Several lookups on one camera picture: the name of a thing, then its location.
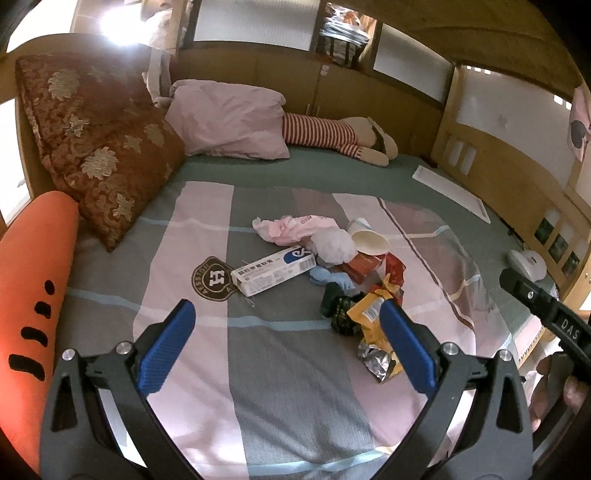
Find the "blue cloth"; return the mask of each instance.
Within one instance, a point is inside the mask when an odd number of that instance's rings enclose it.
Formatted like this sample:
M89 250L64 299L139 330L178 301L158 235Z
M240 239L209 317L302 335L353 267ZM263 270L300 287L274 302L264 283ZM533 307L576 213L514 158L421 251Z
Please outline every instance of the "blue cloth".
M355 284L345 272L332 273L324 267L315 266L310 270L310 281L316 285L326 285L330 282L339 284L343 291L353 290Z

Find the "blue gripper pad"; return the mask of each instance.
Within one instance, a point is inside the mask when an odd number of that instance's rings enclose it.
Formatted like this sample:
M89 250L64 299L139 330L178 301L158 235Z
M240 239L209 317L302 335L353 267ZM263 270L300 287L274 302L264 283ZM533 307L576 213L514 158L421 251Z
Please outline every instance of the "blue gripper pad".
M138 368L136 386L145 397L162 388L181 350L195 328L195 307L182 300L164 322L164 329Z
M435 336L427 327L408 318L393 300L382 304L379 322L414 389L431 398L439 378L439 342Z

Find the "stuffed animal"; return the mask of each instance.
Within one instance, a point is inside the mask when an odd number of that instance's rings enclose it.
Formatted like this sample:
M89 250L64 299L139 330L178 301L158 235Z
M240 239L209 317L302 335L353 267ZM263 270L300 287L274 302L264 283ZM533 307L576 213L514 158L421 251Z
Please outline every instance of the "stuffed animal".
M328 120L286 113L282 134L288 145L331 148L348 157L387 167L398 155L396 142L371 118Z

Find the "pink pillow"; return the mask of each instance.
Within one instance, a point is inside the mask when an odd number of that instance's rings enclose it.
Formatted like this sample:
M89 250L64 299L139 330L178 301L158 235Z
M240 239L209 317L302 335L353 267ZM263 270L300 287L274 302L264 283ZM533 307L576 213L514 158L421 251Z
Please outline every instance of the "pink pillow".
M238 158L289 158L281 124L282 94L262 87L212 80L179 80L167 122L185 153Z

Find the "carrot plush pillow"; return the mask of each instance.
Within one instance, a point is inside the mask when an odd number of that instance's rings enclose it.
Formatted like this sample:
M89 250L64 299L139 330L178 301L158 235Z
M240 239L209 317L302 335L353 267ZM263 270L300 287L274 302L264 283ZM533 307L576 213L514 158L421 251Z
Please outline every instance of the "carrot plush pillow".
M0 429L36 472L78 218L74 200L48 192L0 239Z

